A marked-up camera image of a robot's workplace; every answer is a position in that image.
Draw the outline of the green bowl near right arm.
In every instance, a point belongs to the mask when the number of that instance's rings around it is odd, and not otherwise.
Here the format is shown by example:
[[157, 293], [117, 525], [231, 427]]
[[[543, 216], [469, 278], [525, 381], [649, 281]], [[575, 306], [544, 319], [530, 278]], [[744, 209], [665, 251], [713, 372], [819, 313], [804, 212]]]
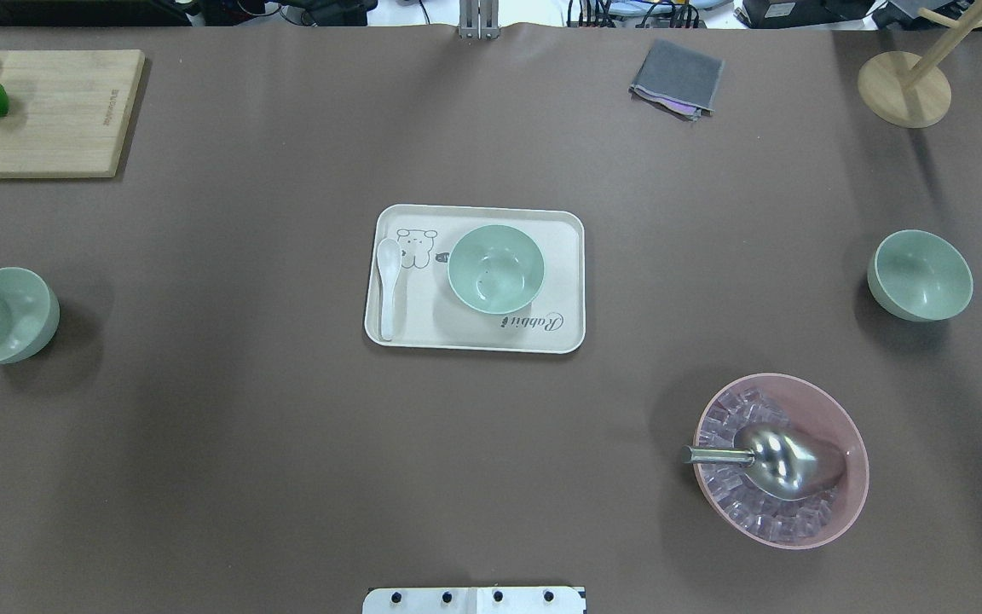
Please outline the green bowl near right arm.
[[942, 237], [919, 229], [888, 235], [869, 258], [866, 279], [885, 311], [912, 322], [956, 317], [973, 294], [965, 257]]

